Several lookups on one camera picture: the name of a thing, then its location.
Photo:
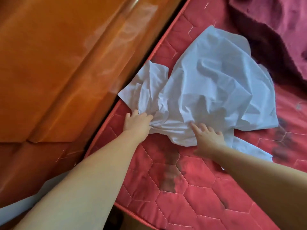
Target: quilted mattress surface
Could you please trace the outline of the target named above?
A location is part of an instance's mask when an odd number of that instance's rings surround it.
[[[188,0],[149,59],[171,69],[209,25],[237,33],[227,0]],[[273,161],[307,172],[307,95],[293,79],[275,84],[279,126],[235,135],[271,153]],[[86,157],[116,138],[131,112],[119,101]],[[278,227],[216,163],[152,134],[133,155],[115,205],[153,229],[275,230]]]

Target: wooden headboard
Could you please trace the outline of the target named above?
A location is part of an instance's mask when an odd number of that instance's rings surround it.
[[[0,0],[0,207],[72,169],[181,0]]]

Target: hand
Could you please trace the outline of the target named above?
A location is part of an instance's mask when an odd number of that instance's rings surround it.
[[[223,133],[215,132],[212,127],[207,127],[201,123],[199,128],[191,123],[191,128],[196,136],[197,150],[195,154],[213,159],[213,155],[221,148],[226,146]]]
[[[137,143],[141,143],[148,136],[150,127],[149,123],[153,119],[152,115],[147,115],[145,112],[138,114],[138,110],[134,110],[132,116],[126,114],[124,123],[124,132],[129,132]]]

